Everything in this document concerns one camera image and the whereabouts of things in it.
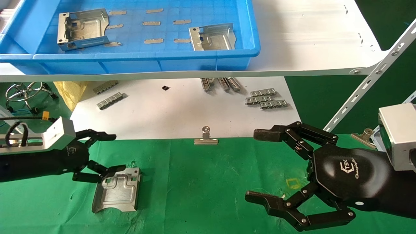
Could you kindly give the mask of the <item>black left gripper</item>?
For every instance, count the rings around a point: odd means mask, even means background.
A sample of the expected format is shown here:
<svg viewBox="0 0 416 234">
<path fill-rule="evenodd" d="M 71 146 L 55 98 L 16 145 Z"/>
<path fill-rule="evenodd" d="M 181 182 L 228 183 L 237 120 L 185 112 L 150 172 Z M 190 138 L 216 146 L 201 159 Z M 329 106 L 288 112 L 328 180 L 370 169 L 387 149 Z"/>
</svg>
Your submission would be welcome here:
<svg viewBox="0 0 416 234">
<path fill-rule="evenodd" d="M 85 143 L 79 140 L 89 138 Z M 42 176 L 62 175 L 74 172 L 72 180 L 75 182 L 101 183 L 113 177 L 116 172 L 126 169 L 126 165 L 116 165 L 109 168 L 96 161 L 89 160 L 89 148 L 97 141 L 114 141 L 115 134 L 97 132 L 85 129 L 76 132 L 76 137 L 63 149 L 53 149 L 35 153 L 20 154 L 23 161 L 19 165 L 19 179 L 31 179 Z M 96 174 L 81 172 L 85 166 Z"/>
</svg>

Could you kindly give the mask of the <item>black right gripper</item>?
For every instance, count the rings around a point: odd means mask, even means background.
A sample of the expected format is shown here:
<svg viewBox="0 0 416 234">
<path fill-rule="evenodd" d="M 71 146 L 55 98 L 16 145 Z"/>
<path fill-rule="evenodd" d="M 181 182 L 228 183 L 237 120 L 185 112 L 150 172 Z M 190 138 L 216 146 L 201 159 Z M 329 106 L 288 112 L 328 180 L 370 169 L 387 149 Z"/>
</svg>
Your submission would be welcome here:
<svg viewBox="0 0 416 234">
<path fill-rule="evenodd" d="M 346 149 L 335 145 L 338 136 L 302 122 L 274 125 L 271 129 L 255 129 L 255 140 L 285 142 L 304 160 L 309 162 L 309 183 L 287 200 L 278 196 L 247 191 L 245 200 L 264 206 L 269 216 L 285 219 L 299 232 L 332 228 L 349 224 L 355 213 L 378 211 L 402 215 L 400 199 L 400 173 L 393 169 L 385 153 L 363 148 Z M 323 146 L 314 151 L 307 142 Z M 298 207 L 316 195 L 333 212 L 304 215 Z"/>
</svg>

